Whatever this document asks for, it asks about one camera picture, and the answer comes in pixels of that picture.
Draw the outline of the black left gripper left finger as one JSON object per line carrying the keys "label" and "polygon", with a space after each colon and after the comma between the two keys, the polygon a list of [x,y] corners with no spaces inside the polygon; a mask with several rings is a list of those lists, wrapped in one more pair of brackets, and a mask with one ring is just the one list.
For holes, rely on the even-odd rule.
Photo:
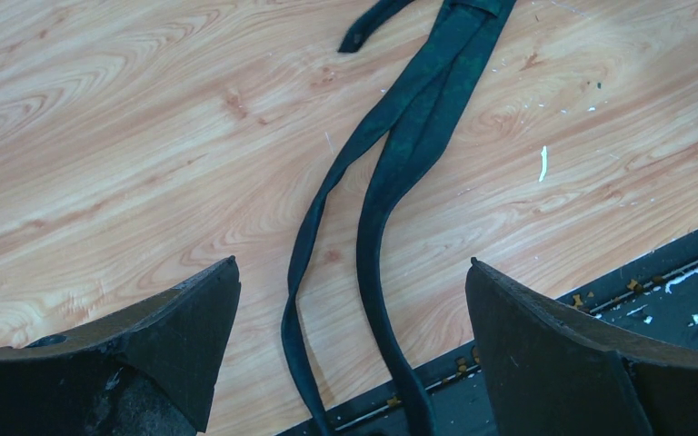
{"label": "black left gripper left finger", "polygon": [[0,435],[196,435],[241,294],[234,257],[23,348],[0,348]]}

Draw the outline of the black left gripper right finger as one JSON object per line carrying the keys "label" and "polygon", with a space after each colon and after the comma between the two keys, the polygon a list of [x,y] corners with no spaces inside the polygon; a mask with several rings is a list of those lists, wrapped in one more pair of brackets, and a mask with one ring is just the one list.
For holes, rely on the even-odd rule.
{"label": "black left gripper right finger", "polygon": [[698,351],[603,322],[472,260],[465,295],[502,435],[698,435]]}

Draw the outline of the dark green tie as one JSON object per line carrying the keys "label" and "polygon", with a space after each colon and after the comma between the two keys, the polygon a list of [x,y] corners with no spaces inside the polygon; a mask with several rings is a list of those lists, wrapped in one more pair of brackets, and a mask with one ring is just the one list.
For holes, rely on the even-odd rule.
{"label": "dark green tie", "polygon": [[357,125],[305,214],[287,273],[281,338],[296,389],[321,435],[333,434],[334,428],[309,363],[296,296],[329,193],[349,166],[378,141],[383,141],[384,147],[358,222],[356,277],[366,319],[403,402],[409,432],[436,432],[429,396],[404,357],[384,304],[380,272],[383,233],[394,207],[443,155],[513,8],[511,1],[443,2],[426,42]]}

